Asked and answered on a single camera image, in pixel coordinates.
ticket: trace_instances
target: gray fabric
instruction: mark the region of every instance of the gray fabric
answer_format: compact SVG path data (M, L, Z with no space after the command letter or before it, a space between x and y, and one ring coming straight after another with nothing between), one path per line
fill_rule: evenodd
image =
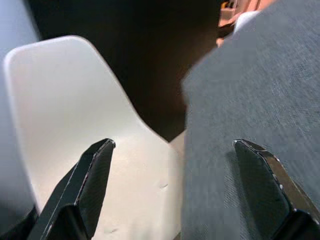
M280 0L184 81L183 240L261 239L239 181L237 138L278 156L320 207L319 10L319 0Z

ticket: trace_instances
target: white object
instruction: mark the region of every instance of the white object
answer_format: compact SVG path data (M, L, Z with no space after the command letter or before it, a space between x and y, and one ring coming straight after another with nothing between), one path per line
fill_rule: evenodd
M235 22L234 33L238 32L245 24L254 19L260 11L247 11L242 13Z
M172 240L180 231L183 162L139 118L85 39L12 50L4 71L19 145L41 211L94 142L116 142L94 240Z

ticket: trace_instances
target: gray trousers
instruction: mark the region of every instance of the gray trousers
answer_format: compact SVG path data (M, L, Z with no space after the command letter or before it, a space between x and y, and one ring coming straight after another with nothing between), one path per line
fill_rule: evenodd
M320 1L279 0L184 81L183 240L263 239L232 140L275 154L320 208Z

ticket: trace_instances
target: white wall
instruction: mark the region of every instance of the white wall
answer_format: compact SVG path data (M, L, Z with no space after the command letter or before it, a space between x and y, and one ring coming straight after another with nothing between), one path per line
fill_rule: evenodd
M0 0L0 234L33 207L9 112L2 62L11 49L36 42L23 0Z

